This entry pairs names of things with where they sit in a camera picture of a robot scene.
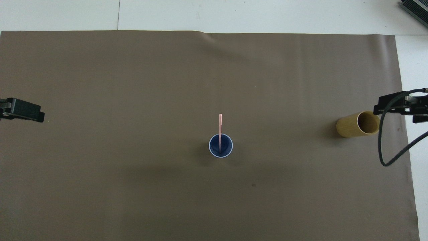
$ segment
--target yellow cylindrical container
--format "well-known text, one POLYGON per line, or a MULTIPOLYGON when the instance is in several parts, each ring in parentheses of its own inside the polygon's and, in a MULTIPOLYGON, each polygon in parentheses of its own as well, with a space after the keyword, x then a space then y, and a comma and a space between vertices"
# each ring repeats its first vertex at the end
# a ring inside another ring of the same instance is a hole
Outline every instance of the yellow cylindrical container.
POLYGON ((336 130, 346 138, 370 136, 379 131, 379 122, 379 117, 372 111, 363 111, 339 119, 336 130))

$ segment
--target pink straw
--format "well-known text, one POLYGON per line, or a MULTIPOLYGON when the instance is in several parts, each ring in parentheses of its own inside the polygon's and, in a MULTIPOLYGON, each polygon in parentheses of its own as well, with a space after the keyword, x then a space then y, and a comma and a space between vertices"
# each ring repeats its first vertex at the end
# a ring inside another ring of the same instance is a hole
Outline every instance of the pink straw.
POLYGON ((222 120, 222 115, 218 115, 218 147, 221 153, 221 120, 222 120))

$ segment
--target white surface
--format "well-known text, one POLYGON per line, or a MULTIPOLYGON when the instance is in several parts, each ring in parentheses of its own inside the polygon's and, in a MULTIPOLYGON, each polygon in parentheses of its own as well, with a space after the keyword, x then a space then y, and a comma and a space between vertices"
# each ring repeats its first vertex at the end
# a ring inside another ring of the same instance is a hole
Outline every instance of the white surface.
POLYGON ((0 0, 0 31, 115 30, 119 0, 0 0))
POLYGON ((428 34, 399 0, 121 0, 120 30, 428 34))
MULTIPOLYGON (((403 90, 428 87, 428 36, 396 36, 396 43, 403 90)), ((428 131, 428 123, 413 124, 409 116, 406 116, 406 127, 409 142, 428 131)), ((410 149, 421 240, 428 240, 427 147, 428 139, 425 138, 410 149)))
MULTIPOLYGON (((212 33, 427 35, 399 0, 0 0, 0 31, 199 30, 212 33)), ((428 87, 428 36, 397 36, 403 89, 428 87)), ((428 124, 406 119, 409 140, 428 124)), ((410 150, 421 240, 428 240, 428 140, 410 150)))

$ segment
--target brown leather surface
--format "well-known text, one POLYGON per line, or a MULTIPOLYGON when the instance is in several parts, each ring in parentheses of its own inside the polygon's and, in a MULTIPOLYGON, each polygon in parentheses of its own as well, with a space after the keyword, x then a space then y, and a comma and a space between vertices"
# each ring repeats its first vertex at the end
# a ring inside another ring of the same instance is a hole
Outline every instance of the brown leather surface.
POLYGON ((1 240, 419 239, 408 153, 335 131, 401 90, 394 36, 2 32, 0 83, 46 113, 0 121, 1 240))

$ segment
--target black cable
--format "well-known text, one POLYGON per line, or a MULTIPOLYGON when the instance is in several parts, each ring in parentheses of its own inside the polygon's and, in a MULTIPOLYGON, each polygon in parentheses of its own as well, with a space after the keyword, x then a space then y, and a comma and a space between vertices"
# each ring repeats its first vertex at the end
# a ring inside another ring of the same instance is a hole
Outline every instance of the black cable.
POLYGON ((377 150, 379 152, 379 159, 380 162, 383 166, 389 166, 391 164, 393 164, 398 158, 400 158, 407 150, 409 150, 412 146, 414 146, 416 143, 418 143, 420 140, 424 139, 425 137, 428 136, 428 131, 423 133, 422 135, 420 135, 418 138, 414 139, 411 143, 409 143, 407 146, 405 146, 400 152, 398 152, 397 155, 395 155, 389 162, 385 163, 383 161, 383 157, 382 157, 382 127, 383 127, 383 120, 385 119, 385 115, 388 112, 388 110, 391 109, 392 105, 397 102, 397 100, 399 100, 400 98, 407 96, 411 93, 417 93, 417 92, 423 92, 426 93, 428 90, 426 88, 422 88, 422 89, 415 89, 415 90, 410 90, 410 91, 406 91, 403 92, 397 96, 395 96, 394 98, 392 98, 392 100, 390 100, 388 102, 388 104, 386 105, 385 109, 382 112, 382 116, 380 117, 380 123, 379 123, 379 135, 377 136, 377 150))

